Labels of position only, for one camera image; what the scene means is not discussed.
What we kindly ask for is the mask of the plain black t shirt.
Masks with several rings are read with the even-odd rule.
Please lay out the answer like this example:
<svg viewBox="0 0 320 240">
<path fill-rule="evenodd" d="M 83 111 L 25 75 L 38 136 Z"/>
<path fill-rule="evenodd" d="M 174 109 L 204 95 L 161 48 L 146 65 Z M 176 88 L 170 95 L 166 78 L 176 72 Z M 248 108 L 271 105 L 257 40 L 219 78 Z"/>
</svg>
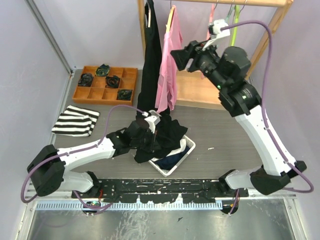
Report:
<svg viewBox="0 0 320 240">
<path fill-rule="evenodd" d="M 158 149 L 154 152 L 137 149 L 134 160 L 141 164 L 153 158 L 165 158 L 171 151 L 181 147 L 180 140 L 187 131 L 188 128 L 180 125 L 177 119 L 172 120 L 169 114 L 162 113 L 160 122 L 156 125 L 155 146 Z"/>
</svg>

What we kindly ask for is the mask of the navy blue t shirt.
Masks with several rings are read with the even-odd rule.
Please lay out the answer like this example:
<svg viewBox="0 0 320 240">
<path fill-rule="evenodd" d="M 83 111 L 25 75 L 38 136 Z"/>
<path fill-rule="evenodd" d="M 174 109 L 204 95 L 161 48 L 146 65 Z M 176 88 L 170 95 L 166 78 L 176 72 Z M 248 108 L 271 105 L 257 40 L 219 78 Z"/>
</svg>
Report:
<svg viewBox="0 0 320 240">
<path fill-rule="evenodd" d="M 154 163 L 162 170 L 171 170 L 190 150 L 190 147 L 186 146 L 184 151 L 159 159 Z"/>
</svg>

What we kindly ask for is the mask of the white t shirt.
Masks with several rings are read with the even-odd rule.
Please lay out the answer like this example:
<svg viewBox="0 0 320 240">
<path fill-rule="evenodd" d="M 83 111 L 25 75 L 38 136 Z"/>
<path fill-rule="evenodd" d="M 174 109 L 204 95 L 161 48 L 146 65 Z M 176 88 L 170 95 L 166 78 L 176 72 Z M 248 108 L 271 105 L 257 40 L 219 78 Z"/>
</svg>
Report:
<svg viewBox="0 0 320 240">
<path fill-rule="evenodd" d="M 182 138 L 179 142 L 180 144 L 180 148 L 177 148 L 177 149 L 174 149 L 172 150 L 170 153 L 168 153 L 165 157 L 161 157 L 161 158 L 152 158 L 150 161 L 152 162 L 156 162 L 158 160 L 161 160 L 161 159 L 164 159 L 166 157 L 170 157 L 170 156 L 173 156 L 173 155 L 176 155 L 176 154 L 179 154 L 179 153 L 182 153 L 185 149 L 186 149 L 186 146 L 187 146 L 187 141 L 185 138 Z"/>
</svg>

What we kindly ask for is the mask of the pink hanger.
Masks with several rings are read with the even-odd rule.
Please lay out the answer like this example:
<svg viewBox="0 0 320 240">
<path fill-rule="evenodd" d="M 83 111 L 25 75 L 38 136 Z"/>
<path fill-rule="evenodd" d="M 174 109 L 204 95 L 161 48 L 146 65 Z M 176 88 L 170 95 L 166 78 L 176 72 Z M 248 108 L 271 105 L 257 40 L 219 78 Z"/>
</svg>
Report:
<svg viewBox="0 0 320 240">
<path fill-rule="evenodd" d="M 209 21 L 208 21 L 208 31 L 206 35 L 207 40 L 209 40 L 211 38 L 211 35 L 214 33 L 213 26 L 214 26 L 214 13 L 215 13 L 216 7 L 217 7 L 217 3 L 211 5 Z"/>
</svg>

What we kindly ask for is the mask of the mint green hanger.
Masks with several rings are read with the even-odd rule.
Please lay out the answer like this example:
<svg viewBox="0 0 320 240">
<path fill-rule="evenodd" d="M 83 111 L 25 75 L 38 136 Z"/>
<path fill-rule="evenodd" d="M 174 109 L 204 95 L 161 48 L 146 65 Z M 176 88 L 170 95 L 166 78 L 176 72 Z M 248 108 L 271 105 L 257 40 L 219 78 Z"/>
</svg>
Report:
<svg viewBox="0 0 320 240">
<path fill-rule="evenodd" d="M 236 5 L 235 5 L 235 4 L 232 4 L 232 5 L 230 6 L 229 10 L 228 10 L 228 13 L 227 13 L 225 19 L 224 19 L 227 24 L 229 23 L 230 18 L 231 18 L 231 16 L 232 16 L 232 14 L 234 13 L 235 9 L 236 9 Z"/>
</svg>

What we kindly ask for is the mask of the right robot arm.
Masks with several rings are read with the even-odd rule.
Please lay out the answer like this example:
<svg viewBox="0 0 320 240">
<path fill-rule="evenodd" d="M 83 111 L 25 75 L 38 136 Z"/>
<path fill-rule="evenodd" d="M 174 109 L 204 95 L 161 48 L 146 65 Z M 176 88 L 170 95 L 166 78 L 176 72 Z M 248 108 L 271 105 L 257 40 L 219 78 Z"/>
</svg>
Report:
<svg viewBox="0 0 320 240">
<path fill-rule="evenodd" d="M 307 169 L 302 160 L 296 160 L 285 148 L 273 130 L 267 115 L 262 112 L 262 99 L 256 88 L 245 80 L 251 62 L 244 49 L 227 47 L 218 56 L 216 46 L 203 49 L 204 43 L 192 41 L 183 49 L 172 50 L 178 70 L 201 71 L 218 89 L 221 105 L 247 133 L 262 165 L 250 170 L 232 169 L 219 178 L 219 191 L 231 197 L 237 189 L 254 188 L 263 195 L 283 190 L 291 179 Z"/>
</svg>

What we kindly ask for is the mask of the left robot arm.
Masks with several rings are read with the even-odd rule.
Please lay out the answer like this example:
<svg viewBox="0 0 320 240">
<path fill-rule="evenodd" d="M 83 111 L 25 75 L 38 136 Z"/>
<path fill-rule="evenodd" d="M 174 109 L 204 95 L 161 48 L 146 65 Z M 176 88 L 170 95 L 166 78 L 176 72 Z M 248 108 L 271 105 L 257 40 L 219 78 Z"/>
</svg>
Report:
<svg viewBox="0 0 320 240">
<path fill-rule="evenodd" d="M 42 148 L 27 167 L 31 182 L 39 197 L 57 190 L 75 190 L 88 198 L 100 193 L 100 185 L 93 173 L 74 172 L 82 165 L 127 154 L 132 149 L 153 152 L 156 125 L 159 119 L 147 117 L 134 120 L 129 127 L 107 134 L 103 140 L 57 149 L 52 144 Z"/>
</svg>

